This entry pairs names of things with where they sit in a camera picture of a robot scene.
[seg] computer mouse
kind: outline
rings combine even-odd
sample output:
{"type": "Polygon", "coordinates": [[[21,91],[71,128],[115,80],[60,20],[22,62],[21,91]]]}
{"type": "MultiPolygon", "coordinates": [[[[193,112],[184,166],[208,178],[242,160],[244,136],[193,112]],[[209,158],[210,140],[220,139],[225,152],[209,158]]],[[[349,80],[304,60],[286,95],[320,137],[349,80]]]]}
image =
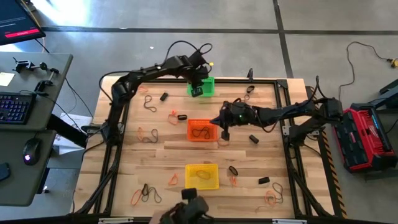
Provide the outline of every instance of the computer mouse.
{"type": "Polygon", "coordinates": [[[26,141],[23,151],[24,162],[28,166],[36,164],[40,159],[40,143],[42,140],[32,138],[26,141]]]}

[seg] wooden tabletop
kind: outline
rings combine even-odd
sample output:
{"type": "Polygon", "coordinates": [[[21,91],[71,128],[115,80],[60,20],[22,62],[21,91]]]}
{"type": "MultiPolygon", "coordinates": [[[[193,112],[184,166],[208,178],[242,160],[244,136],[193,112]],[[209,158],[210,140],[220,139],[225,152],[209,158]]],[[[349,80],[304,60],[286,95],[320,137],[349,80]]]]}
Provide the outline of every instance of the wooden tabletop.
{"type": "MultiPolygon", "coordinates": [[[[109,92],[111,85],[117,79],[118,77],[106,77],[103,80],[103,88],[109,92]]],[[[292,103],[307,99],[302,79],[287,81],[292,103]]],[[[188,119],[213,119],[218,116],[224,100],[232,102],[238,97],[243,98],[249,85],[216,84],[215,95],[211,98],[188,96],[187,86],[184,83],[145,83],[141,86],[148,88],[149,91],[138,93],[131,100],[112,216],[151,217],[156,211],[168,210],[182,200],[181,190],[185,186],[186,164],[218,164],[220,189],[198,191],[209,204],[209,215],[218,218],[294,217],[279,125],[271,133],[265,133],[261,128],[254,126],[230,128],[229,146],[219,146],[217,142],[188,141],[186,121],[177,125],[167,121],[171,110],[176,110],[177,114],[186,114],[188,119]],[[162,102],[159,98],[165,91],[169,97],[162,102]],[[155,106],[157,108],[155,113],[143,107],[146,95],[153,97],[147,105],[155,106]],[[141,142],[137,138],[139,127],[144,130],[144,136],[149,138],[151,138],[150,131],[157,129],[159,141],[141,142]],[[257,145],[249,140],[250,134],[260,140],[257,145]],[[239,172],[236,187],[233,187],[229,180],[229,166],[234,166],[239,172]],[[178,175],[177,185],[168,185],[174,174],[178,175]],[[271,182],[258,185],[258,179],[265,176],[270,177],[271,182]],[[264,196],[268,190],[273,190],[274,182],[283,186],[284,202],[272,207],[264,201],[264,196]],[[160,203],[154,201],[154,193],[151,192],[147,202],[139,201],[137,205],[131,205],[133,193],[142,189],[144,184],[156,188],[162,197],[160,203]]],[[[247,103],[275,108],[274,87],[256,84],[256,89],[251,93],[247,103]]],[[[109,100],[100,93],[94,123],[103,123],[108,113],[109,100]]],[[[308,118],[301,117],[295,121],[300,124],[306,119],[308,118]]],[[[218,136],[220,134],[221,128],[218,128],[218,136]]],[[[101,140],[100,135],[93,136],[89,140],[88,147],[98,144],[101,140]]],[[[316,141],[307,139],[306,144],[318,150],[316,141]]],[[[76,186],[76,209],[84,204],[98,185],[104,150],[105,145],[98,146],[85,155],[76,186]]],[[[333,213],[322,159],[306,147],[302,147],[301,152],[308,188],[325,210],[333,213]]],[[[101,210],[105,205],[108,188],[105,192],[101,210]]],[[[299,188],[298,196],[300,208],[304,211],[299,188]]]]}

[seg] computer keyboard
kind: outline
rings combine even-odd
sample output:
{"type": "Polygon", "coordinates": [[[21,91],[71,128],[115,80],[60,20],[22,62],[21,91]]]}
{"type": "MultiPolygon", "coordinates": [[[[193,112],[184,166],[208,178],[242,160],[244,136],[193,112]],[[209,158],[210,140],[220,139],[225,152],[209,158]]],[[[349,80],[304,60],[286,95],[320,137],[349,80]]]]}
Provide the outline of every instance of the computer keyboard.
{"type": "Polygon", "coordinates": [[[26,124],[35,99],[35,93],[0,92],[0,124],[26,124]]]}

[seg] gray desk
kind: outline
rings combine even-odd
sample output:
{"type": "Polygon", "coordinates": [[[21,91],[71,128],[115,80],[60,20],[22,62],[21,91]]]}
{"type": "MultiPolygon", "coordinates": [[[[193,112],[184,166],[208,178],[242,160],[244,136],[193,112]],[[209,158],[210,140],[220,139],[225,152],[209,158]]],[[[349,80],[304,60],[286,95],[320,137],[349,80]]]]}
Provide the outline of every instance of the gray desk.
{"type": "Polygon", "coordinates": [[[35,136],[35,132],[0,131],[0,164],[7,162],[11,175],[0,182],[0,205],[28,206],[39,188],[44,170],[49,160],[55,131],[41,131],[36,138],[42,140],[40,160],[27,166],[22,159],[25,142],[35,136]]]}
{"type": "MultiPolygon", "coordinates": [[[[0,86],[0,91],[33,91],[39,81],[50,77],[49,73],[40,69],[34,72],[24,70],[21,73],[12,71],[15,67],[13,57],[17,60],[30,60],[35,65],[45,62],[49,68],[60,71],[60,74],[52,79],[54,86],[45,89],[48,97],[56,101],[72,62],[72,55],[0,52],[0,72],[15,74],[9,86],[0,86]]],[[[45,129],[49,127],[51,120],[55,120],[52,127],[64,125],[52,116],[53,107],[54,103],[49,99],[38,96],[26,125],[0,124],[0,163],[7,162],[11,170],[11,176],[0,182],[0,205],[30,205],[42,180],[45,180],[46,166],[57,133],[45,129]],[[22,158],[22,150],[26,141],[33,138],[37,131],[37,138],[42,140],[40,160],[34,166],[27,166],[22,158]]]]}
{"type": "MultiPolygon", "coordinates": [[[[21,73],[12,71],[15,68],[15,57],[17,60],[30,60],[35,65],[40,62],[45,62],[50,68],[56,68],[60,71],[58,75],[54,75],[52,82],[54,85],[47,86],[44,90],[49,95],[47,96],[53,101],[56,101],[61,92],[63,81],[67,75],[69,66],[72,62],[72,55],[70,54],[40,54],[40,53],[15,53],[15,52],[0,52],[0,72],[14,73],[14,78],[8,86],[0,86],[0,91],[18,92],[21,90],[34,91],[36,84],[41,80],[48,80],[50,78],[50,71],[43,71],[35,69],[33,72],[23,70],[21,73]]],[[[49,99],[38,96],[36,98],[35,106],[30,114],[30,118],[26,125],[15,124],[0,124],[1,130],[26,130],[26,131],[40,131],[45,130],[47,123],[52,114],[54,103],[49,99]]]]}

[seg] monitor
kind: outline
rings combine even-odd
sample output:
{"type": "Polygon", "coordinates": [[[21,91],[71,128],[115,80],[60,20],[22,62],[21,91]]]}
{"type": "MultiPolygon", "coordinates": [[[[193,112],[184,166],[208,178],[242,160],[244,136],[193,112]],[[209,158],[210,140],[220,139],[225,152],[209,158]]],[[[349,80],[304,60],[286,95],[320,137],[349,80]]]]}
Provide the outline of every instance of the monitor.
{"type": "Polygon", "coordinates": [[[0,45],[45,37],[21,5],[21,0],[0,1],[0,45]]]}

